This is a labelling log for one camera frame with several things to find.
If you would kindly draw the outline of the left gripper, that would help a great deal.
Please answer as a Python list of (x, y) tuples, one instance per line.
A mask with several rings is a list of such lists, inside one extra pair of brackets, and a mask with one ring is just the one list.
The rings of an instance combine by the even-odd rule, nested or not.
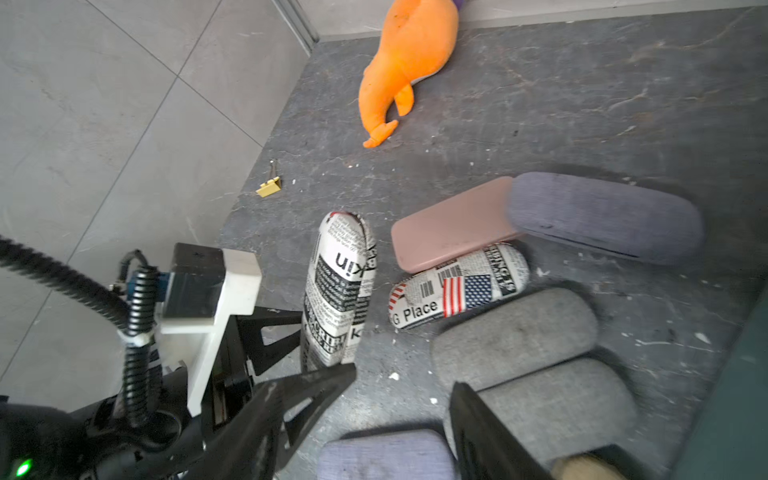
[(214, 438), (251, 398), (252, 379), (261, 376), (301, 343), (302, 313), (255, 307), (250, 315), (231, 316), (202, 401), (201, 431)]

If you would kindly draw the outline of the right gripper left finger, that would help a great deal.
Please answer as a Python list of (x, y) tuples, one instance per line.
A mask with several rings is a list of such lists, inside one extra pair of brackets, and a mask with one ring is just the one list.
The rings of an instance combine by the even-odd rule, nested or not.
[(259, 384), (207, 447), (197, 477), (272, 479), (356, 377), (356, 367), (343, 364)]

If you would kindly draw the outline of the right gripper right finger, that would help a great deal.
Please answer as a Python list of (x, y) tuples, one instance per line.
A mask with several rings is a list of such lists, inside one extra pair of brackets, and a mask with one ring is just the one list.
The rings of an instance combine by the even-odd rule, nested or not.
[(453, 385), (449, 416), (462, 479), (552, 479), (467, 383)]

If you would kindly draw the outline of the newspaper print case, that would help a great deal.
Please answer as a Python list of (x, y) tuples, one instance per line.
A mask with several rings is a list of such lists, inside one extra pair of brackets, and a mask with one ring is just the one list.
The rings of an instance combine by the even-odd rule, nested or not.
[(333, 211), (318, 229), (304, 291), (300, 366), (316, 371), (355, 359), (377, 270), (377, 243), (365, 220)]

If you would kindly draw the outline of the teal plastic storage box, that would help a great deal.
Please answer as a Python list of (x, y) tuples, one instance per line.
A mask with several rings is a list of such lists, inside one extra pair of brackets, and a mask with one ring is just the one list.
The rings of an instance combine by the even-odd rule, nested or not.
[(766, 292), (750, 312), (671, 477), (767, 477)]

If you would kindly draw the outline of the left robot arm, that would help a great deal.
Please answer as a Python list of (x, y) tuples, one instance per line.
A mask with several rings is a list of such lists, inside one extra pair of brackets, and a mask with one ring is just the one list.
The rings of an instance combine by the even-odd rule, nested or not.
[(1, 268), (65, 304), (1, 388), (7, 479), (181, 479), (250, 413), (259, 375), (299, 343), (299, 313), (261, 307), (252, 253), (132, 250), (94, 280), (11, 239)]

